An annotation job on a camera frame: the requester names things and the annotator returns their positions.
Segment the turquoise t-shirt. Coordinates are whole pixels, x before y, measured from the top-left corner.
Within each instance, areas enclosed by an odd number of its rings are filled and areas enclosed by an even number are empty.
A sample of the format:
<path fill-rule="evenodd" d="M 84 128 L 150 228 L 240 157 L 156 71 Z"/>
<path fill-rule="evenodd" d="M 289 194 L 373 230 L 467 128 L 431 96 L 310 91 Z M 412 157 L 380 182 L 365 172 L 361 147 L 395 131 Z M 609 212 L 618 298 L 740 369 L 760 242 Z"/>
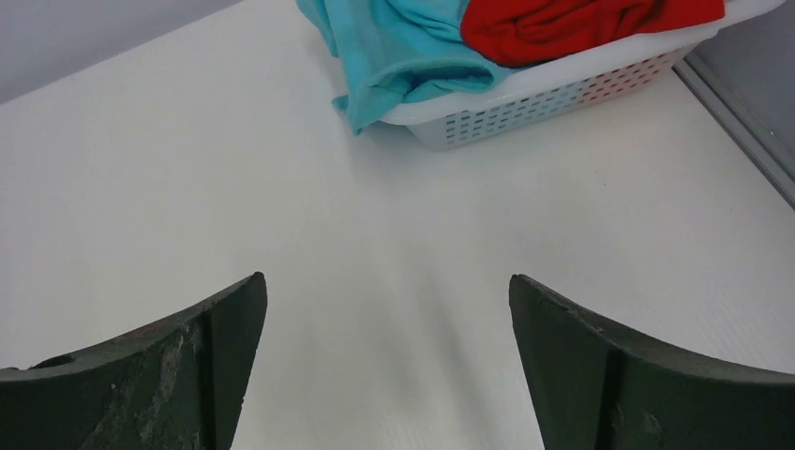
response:
<path fill-rule="evenodd" d="M 512 74 L 462 40 L 458 0 L 304 0 L 300 12 L 342 67 L 334 99 L 353 134 L 396 106 L 454 92 L 483 93 Z"/>

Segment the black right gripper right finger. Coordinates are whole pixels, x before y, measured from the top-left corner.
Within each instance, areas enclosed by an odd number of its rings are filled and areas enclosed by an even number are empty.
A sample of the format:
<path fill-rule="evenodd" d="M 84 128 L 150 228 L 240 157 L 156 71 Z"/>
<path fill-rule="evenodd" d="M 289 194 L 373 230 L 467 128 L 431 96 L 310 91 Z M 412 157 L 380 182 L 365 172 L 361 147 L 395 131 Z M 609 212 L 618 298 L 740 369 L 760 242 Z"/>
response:
<path fill-rule="evenodd" d="M 515 275 L 509 306 L 547 449 L 790 449 L 794 378 L 692 352 Z"/>

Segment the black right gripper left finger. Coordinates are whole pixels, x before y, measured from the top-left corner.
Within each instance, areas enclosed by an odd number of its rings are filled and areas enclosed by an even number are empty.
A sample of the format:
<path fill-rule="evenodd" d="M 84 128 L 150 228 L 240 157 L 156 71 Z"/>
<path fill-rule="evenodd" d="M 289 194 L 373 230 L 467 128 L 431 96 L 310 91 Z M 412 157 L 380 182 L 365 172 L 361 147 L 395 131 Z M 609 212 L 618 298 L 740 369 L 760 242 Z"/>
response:
<path fill-rule="evenodd" d="M 201 302 L 1 371 L 5 449 L 228 449 L 267 310 L 255 273 Z"/>

